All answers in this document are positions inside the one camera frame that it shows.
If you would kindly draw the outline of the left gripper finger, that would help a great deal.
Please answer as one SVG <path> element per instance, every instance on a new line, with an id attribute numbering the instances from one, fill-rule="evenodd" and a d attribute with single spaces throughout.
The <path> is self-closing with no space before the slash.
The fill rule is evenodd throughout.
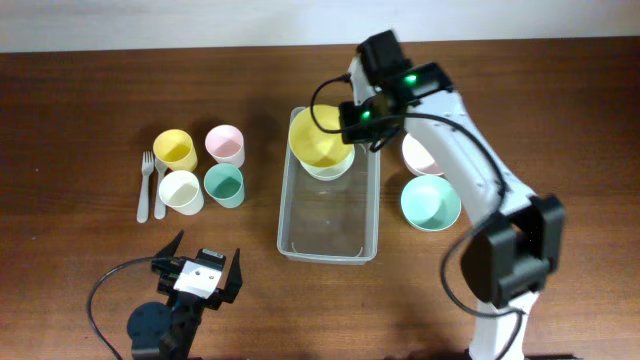
<path id="1" fill-rule="evenodd" d="M 226 278 L 225 285 L 222 289 L 218 290 L 219 303 L 232 304 L 239 294 L 243 285 L 243 278 L 240 266 L 240 249 L 237 248 Z"/>
<path id="2" fill-rule="evenodd" d="M 174 237 L 174 239 L 169 242 L 166 246 L 164 246 L 160 251 L 158 251 L 154 258 L 155 259 L 171 259 L 174 257 L 181 240 L 184 236 L 184 231 L 180 230 L 178 234 Z"/>

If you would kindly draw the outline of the yellow bowl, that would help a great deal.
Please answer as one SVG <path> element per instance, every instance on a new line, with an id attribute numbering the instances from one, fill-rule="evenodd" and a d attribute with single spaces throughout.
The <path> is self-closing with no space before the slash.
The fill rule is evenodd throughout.
<path id="1" fill-rule="evenodd" d="M 291 122 L 289 146 L 294 156 L 306 165 L 319 168 L 335 166 L 347 158 L 353 146 L 345 144 L 340 134 L 321 131 L 313 121 L 312 113 L 327 130 L 337 129 L 340 125 L 337 107 L 315 105 L 304 108 Z"/>

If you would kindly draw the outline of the cream white cup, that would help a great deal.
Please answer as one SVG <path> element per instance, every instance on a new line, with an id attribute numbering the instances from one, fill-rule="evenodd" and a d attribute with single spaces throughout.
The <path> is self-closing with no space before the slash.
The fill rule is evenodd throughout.
<path id="1" fill-rule="evenodd" d="M 195 215 L 204 207 L 200 182 L 189 171 L 172 171 L 166 175 L 160 185 L 160 196 L 166 206 L 182 215 Z"/>

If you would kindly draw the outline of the pink bowl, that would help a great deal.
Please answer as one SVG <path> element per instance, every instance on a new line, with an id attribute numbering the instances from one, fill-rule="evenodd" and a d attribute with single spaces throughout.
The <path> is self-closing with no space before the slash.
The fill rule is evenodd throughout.
<path id="1" fill-rule="evenodd" d="M 405 135 L 401 150 L 403 161 L 412 174 L 416 176 L 443 175 L 443 171 L 431 154 L 410 134 Z"/>

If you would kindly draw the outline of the white bowl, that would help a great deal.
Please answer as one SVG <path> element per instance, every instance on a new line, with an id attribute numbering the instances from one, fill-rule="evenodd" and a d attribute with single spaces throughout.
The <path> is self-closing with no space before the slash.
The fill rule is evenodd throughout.
<path id="1" fill-rule="evenodd" d="M 300 162 L 301 166 L 315 179 L 321 181 L 333 181 L 341 177 L 353 164 L 355 159 L 355 148 L 351 147 L 346 158 L 336 165 L 329 167 L 316 167 Z"/>

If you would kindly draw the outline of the green cup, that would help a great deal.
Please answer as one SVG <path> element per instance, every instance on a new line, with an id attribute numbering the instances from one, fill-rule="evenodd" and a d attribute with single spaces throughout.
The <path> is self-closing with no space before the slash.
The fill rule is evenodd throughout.
<path id="1" fill-rule="evenodd" d="M 222 163 L 212 166 L 203 182 L 207 194 L 224 208 L 237 208 L 244 202 L 244 177 L 234 165 Z"/>

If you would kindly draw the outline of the green bowl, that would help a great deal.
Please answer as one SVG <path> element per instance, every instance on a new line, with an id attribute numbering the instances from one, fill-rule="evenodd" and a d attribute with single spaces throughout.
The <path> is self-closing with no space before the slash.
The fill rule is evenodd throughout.
<path id="1" fill-rule="evenodd" d="M 462 211 L 461 200 L 453 186 L 435 175 L 423 175 L 409 181 L 401 193 L 400 203 L 407 222 L 425 232 L 448 229 Z"/>

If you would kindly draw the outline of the yellow cup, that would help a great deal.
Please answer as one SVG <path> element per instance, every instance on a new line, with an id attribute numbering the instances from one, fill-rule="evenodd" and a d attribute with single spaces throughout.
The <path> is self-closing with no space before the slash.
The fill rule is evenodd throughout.
<path id="1" fill-rule="evenodd" d="M 153 153 L 172 171 L 192 172 L 198 165 L 194 142 L 181 129 L 169 129 L 159 134 L 153 143 Z"/>

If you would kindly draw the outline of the pink cup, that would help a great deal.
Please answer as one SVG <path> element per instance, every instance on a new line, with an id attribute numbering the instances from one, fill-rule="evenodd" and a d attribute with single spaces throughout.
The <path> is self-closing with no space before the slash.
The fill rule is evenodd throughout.
<path id="1" fill-rule="evenodd" d="M 211 129 L 205 138 L 205 148 L 218 163 L 240 168 L 245 162 L 243 134 L 232 125 L 219 125 Z"/>

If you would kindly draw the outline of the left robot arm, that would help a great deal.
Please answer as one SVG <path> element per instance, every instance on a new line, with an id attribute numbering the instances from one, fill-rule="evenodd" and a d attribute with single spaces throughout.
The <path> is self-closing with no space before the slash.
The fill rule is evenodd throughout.
<path id="1" fill-rule="evenodd" d="M 136 308 L 127 323 L 135 359 L 187 359 L 205 310 L 233 303 L 243 285 L 240 251 L 226 257 L 202 248 L 193 258 L 175 255 L 184 233 L 156 253 L 151 271 L 167 301 Z"/>

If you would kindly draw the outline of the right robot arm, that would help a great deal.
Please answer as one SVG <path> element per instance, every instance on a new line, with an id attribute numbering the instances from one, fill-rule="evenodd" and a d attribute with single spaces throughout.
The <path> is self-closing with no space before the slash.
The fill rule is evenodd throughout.
<path id="1" fill-rule="evenodd" d="M 529 313 L 559 265 L 564 206 L 540 197 L 511 173 L 467 113 L 436 63 L 412 64 L 391 30 L 356 48 L 347 74 L 353 100 L 340 105 L 346 143 L 378 151 L 404 129 L 441 167 L 472 224 L 451 246 L 477 299 L 469 359 L 521 359 Z"/>

